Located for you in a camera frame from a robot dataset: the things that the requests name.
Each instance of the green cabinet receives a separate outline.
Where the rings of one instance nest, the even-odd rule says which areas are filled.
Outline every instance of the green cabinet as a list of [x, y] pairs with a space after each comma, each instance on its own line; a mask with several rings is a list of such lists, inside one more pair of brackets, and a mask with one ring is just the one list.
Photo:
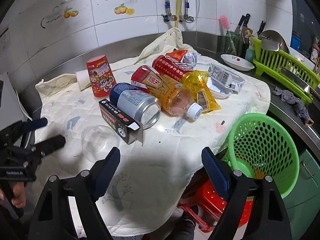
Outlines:
[[320, 167], [307, 150], [299, 160], [297, 183], [284, 198], [293, 240], [300, 239], [320, 210]]

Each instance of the cabinet handle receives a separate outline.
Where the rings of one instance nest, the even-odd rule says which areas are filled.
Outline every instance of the cabinet handle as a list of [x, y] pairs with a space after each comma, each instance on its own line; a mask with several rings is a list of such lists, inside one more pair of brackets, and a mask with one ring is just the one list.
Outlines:
[[304, 163], [304, 160], [301, 162], [302, 166], [306, 169], [306, 171], [309, 173], [311, 179], [313, 180], [313, 182], [316, 184], [316, 186], [318, 187], [318, 184], [316, 183], [313, 175], [311, 174], [311, 172], [308, 170], [308, 168], [306, 167], [305, 163]]

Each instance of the small cardboard box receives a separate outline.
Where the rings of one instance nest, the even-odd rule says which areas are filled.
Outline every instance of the small cardboard box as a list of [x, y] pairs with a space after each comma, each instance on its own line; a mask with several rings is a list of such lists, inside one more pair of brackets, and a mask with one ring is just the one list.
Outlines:
[[210, 72], [211, 78], [224, 87], [231, 88], [236, 92], [240, 92], [245, 83], [245, 80], [242, 77], [212, 63], [210, 64], [208, 71]]
[[143, 127], [140, 122], [115, 107], [107, 99], [101, 100], [99, 106], [103, 119], [127, 144], [134, 140], [143, 142]]

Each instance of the white carton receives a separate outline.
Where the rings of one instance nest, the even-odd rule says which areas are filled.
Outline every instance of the white carton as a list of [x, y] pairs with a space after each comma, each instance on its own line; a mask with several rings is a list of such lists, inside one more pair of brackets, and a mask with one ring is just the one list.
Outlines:
[[211, 78], [219, 82], [224, 87], [231, 88], [236, 92], [240, 92], [245, 83], [245, 80], [242, 77], [212, 63], [210, 64], [208, 71], [210, 72]]

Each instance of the red can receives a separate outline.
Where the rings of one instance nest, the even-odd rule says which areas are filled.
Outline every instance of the red can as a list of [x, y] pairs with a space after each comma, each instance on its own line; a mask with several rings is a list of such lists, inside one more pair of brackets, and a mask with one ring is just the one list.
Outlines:
[[158, 71], [160, 75], [168, 75], [179, 82], [181, 82], [181, 79], [187, 73], [192, 72], [186, 67], [186, 65], [167, 55], [157, 57], [153, 61], [152, 67]]
[[93, 95], [97, 98], [107, 97], [116, 85], [107, 57], [102, 55], [88, 60], [87, 68]]

